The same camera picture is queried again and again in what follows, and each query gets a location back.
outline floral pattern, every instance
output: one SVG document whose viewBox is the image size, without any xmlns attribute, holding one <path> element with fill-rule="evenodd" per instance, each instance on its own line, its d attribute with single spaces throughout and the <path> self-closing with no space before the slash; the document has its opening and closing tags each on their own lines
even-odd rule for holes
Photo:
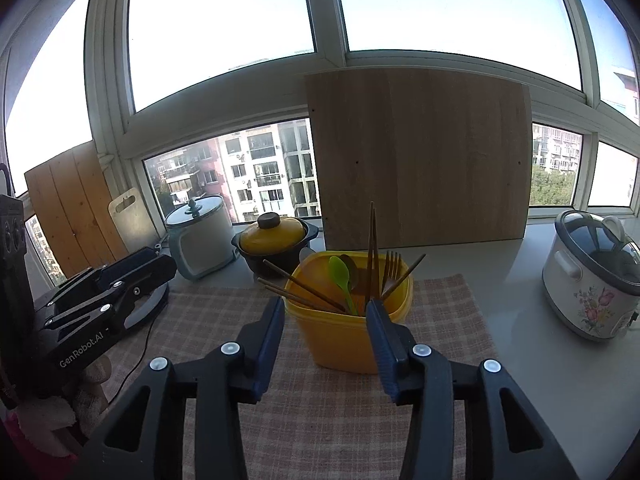
<svg viewBox="0 0 640 480">
<path fill-rule="evenodd" d="M 578 311 L 578 316 L 582 318 L 587 330 L 600 335 L 599 331 L 604 328 L 604 322 L 613 316 L 609 303 L 615 297 L 615 293 L 609 288 L 603 287 L 602 292 L 598 294 L 596 288 L 590 286 L 586 292 L 580 289 L 574 296 L 578 298 L 582 306 Z"/>
</svg>

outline white cutting board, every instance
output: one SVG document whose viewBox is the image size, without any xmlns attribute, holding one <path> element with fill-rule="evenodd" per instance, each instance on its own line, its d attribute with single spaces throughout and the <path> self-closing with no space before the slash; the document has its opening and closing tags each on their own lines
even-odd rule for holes
<svg viewBox="0 0 640 480">
<path fill-rule="evenodd" d="M 140 192 L 132 187 L 109 204 L 109 214 L 129 253 L 153 247 L 159 237 Z"/>
</svg>

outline orange plastic bin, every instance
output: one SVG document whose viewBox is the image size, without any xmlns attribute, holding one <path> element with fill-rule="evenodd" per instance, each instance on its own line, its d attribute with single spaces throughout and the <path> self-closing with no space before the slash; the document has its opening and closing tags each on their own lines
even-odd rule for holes
<svg viewBox="0 0 640 480">
<path fill-rule="evenodd" d="M 345 304 L 344 294 L 332 282 L 328 273 L 328 261 L 331 256 L 348 254 L 353 258 L 360 271 L 360 279 L 366 275 L 367 253 L 349 251 L 325 251 L 309 256 L 298 268 L 293 276 L 303 283 L 308 283 L 316 290 L 329 298 Z M 380 283 L 385 267 L 384 254 L 379 256 Z M 401 272 L 405 272 L 407 266 L 401 262 Z M 286 290 L 309 298 L 315 303 L 321 302 L 305 289 L 293 282 L 287 282 Z M 362 307 L 364 296 L 352 293 L 352 298 L 357 307 Z M 414 298 L 414 279 L 409 276 L 389 298 L 385 300 L 386 311 L 391 321 L 404 322 L 409 313 Z M 361 316 L 348 316 L 347 314 L 334 314 L 322 312 L 305 306 L 300 306 L 294 301 L 284 300 L 287 312 L 291 314 L 298 324 L 300 332 L 316 364 L 334 370 L 343 370 L 357 374 L 377 374 L 378 367 L 373 357 L 369 333 L 367 333 L 366 319 Z"/>
</svg>

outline pink cloth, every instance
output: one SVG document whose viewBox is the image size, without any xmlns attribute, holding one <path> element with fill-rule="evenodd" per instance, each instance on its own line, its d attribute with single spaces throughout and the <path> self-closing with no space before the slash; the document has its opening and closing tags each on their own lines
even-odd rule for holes
<svg viewBox="0 0 640 480">
<path fill-rule="evenodd" d="M 78 460 L 74 454 L 58 458 L 35 449 L 22 434 L 15 413 L 4 422 L 4 427 L 38 480 L 63 480 Z"/>
</svg>

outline yellow pot lid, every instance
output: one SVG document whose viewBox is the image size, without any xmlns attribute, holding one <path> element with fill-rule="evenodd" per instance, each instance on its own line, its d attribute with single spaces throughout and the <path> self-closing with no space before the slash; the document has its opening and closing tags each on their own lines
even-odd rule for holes
<svg viewBox="0 0 640 480">
<path fill-rule="evenodd" d="M 276 254 L 293 247 L 305 237 L 305 228 L 296 218 L 280 218 L 263 213 L 240 235 L 240 248 L 248 254 Z"/>
</svg>

